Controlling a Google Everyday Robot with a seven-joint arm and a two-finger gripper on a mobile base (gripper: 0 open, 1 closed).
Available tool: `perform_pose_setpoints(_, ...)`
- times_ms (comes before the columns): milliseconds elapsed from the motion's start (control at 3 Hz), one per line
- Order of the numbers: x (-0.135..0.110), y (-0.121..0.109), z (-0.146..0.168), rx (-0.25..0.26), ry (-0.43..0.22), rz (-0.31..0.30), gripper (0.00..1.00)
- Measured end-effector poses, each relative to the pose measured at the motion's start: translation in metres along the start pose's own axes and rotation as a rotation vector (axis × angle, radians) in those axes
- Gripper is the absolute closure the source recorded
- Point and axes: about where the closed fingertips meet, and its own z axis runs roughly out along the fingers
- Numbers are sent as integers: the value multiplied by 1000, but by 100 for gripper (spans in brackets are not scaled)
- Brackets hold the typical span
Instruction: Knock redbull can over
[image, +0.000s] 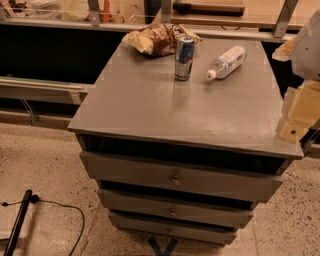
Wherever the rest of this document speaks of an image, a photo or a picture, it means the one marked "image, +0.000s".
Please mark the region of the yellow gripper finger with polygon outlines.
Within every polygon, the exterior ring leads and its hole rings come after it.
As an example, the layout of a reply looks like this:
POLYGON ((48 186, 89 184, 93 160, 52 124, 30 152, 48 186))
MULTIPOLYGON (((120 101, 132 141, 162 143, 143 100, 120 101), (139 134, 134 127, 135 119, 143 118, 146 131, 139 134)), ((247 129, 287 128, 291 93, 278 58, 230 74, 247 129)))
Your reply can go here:
POLYGON ((289 87, 284 96, 279 137, 299 142, 320 119, 320 82, 306 80, 297 89, 289 87))
POLYGON ((277 61, 286 62, 291 59, 295 45, 295 39, 292 38, 280 45, 273 53, 272 58, 277 61))

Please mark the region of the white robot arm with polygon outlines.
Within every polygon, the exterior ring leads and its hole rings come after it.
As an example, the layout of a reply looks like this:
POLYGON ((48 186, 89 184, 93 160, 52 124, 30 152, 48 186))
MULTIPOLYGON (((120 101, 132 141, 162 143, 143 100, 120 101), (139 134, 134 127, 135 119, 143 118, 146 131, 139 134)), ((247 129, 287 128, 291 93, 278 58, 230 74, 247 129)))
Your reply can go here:
POLYGON ((284 97, 283 118, 278 126, 281 139, 298 143, 320 119, 320 10, 317 9, 297 36, 272 54, 277 61, 291 61, 292 72, 303 78, 297 89, 284 97))

